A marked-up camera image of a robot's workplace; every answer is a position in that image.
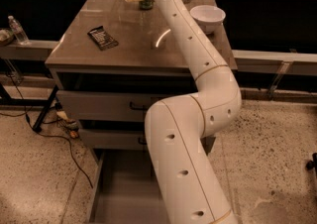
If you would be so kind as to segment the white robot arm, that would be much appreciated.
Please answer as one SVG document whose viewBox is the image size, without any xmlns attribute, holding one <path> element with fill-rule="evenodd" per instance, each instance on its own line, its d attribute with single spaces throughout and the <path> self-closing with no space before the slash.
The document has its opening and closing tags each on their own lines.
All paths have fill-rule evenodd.
<svg viewBox="0 0 317 224">
<path fill-rule="evenodd" d="M 169 222 L 238 224 L 201 140 L 237 117 L 242 104 L 239 85 L 186 9 L 191 0 L 151 1 L 167 21 L 198 89 L 156 102 L 145 118 L 147 145 Z"/>
</svg>

